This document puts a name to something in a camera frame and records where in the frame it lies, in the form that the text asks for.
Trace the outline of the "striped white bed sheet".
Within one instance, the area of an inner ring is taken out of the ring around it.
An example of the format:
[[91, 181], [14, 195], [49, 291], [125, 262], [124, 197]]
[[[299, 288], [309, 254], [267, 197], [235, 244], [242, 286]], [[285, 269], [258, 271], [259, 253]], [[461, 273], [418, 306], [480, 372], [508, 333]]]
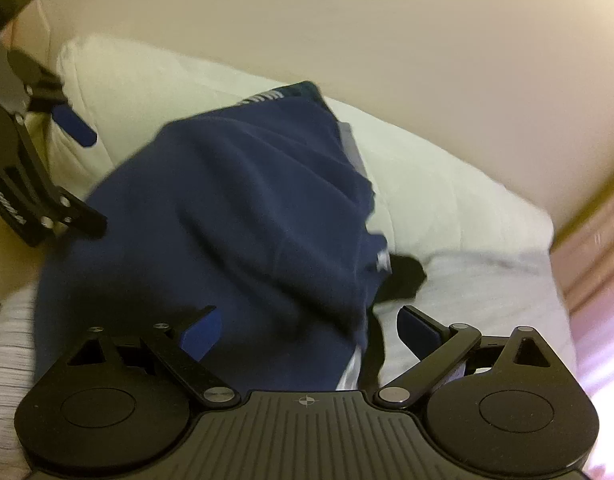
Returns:
[[[423, 269], [426, 281], [410, 300], [417, 309], [491, 336], [508, 335], [519, 325], [535, 327], [569, 370], [577, 370], [569, 316], [543, 252], [440, 252]], [[0, 305], [0, 479], [28, 473], [13, 417], [33, 383], [36, 289], [30, 282]]]

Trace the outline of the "white pillow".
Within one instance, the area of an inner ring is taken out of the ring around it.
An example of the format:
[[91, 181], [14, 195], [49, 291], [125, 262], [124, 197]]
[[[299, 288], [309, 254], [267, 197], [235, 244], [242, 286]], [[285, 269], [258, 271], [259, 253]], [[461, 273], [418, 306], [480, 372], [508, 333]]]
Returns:
[[91, 35], [68, 41], [57, 72], [75, 112], [97, 133], [84, 148], [59, 127], [47, 133], [50, 176], [85, 196], [177, 119], [241, 119], [257, 133], [313, 140], [324, 119], [373, 186], [371, 229], [394, 252], [546, 255], [546, 211], [435, 144], [346, 103], [283, 98], [278, 81], [140, 42]]

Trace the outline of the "pink window curtain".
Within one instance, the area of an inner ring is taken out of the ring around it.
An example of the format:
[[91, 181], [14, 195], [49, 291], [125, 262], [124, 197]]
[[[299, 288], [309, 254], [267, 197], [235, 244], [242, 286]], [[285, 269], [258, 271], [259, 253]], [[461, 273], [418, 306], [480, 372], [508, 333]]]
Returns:
[[561, 237], [551, 261], [569, 310], [578, 379], [600, 419], [587, 472], [614, 479], [614, 198]]

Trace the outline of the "navy blue garment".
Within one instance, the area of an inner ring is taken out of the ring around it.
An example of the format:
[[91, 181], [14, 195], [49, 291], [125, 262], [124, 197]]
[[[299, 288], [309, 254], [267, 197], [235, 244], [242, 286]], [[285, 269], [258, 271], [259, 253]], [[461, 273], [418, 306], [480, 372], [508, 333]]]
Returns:
[[334, 390], [365, 348], [387, 242], [367, 226], [371, 182], [324, 119], [307, 141], [222, 115], [171, 122], [88, 204], [108, 228], [62, 235], [47, 259], [37, 375], [90, 327], [185, 308], [216, 309], [202, 363], [240, 392]]

